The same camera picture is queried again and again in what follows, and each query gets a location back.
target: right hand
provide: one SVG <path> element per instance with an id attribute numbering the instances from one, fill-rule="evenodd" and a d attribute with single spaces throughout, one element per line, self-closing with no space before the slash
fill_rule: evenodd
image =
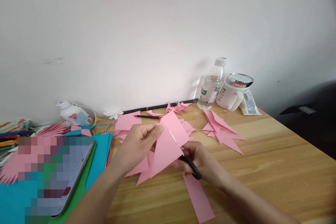
<path id="1" fill-rule="evenodd" d="M 223 175 L 228 172 L 217 162 L 203 144 L 198 141 L 188 141 L 183 145 L 183 148 L 183 153 L 192 159 L 194 165 L 201 173 L 202 179 L 219 188 L 222 185 Z M 182 160 L 175 160 L 172 165 L 183 174 L 195 174 L 194 170 Z"/>

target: red label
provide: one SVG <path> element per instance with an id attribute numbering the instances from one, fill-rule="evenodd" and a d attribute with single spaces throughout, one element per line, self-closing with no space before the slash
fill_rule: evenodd
<path id="1" fill-rule="evenodd" d="M 77 113 L 73 113 L 72 115 L 69 115 L 69 118 L 75 117 Z"/>

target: metal lid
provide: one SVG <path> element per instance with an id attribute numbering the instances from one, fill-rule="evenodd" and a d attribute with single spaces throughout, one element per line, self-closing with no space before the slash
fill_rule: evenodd
<path id="1" fill-rule="evenodd" d="M 253 78 L 242 73 L 230 73 L 226 78 L 226 83 L 239 88 L 247 88 L 252 85 Z"/>

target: white plastic bottle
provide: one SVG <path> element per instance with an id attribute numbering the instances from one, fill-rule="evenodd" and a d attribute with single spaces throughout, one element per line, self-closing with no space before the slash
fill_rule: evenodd
<path id="1" fill-rule="evenodd" d="M 60 101 L 56 106 L 61 109 L 61 117 L 72 125 L 84 127 L 90 126 L 93 122 L 92 117 L 84 109 L 66 100 Z"/>
<path id="2" fill-rule="evenodd" d="M 224 66 L 226 58 L 217 58 L 215 65 L 209 71 L 204 79 L 201 94 L 198 98 L 197 105 L 200 109 L 208 110 L 212 107 L 218 92 L 224 83 Z"/>

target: water bottle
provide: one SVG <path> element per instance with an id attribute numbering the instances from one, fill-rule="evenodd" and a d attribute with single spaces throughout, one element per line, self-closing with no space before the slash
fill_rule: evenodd
<path id="1" fill-rule="evenodd" d="M 204 79 L 201 94 L 198 98 L 197 105 L 200 109 L 208 110 L 212 107 L 218 92 L 224 83 L 224 66 L 226 58 L 217 58 L 215 65 Z"/>

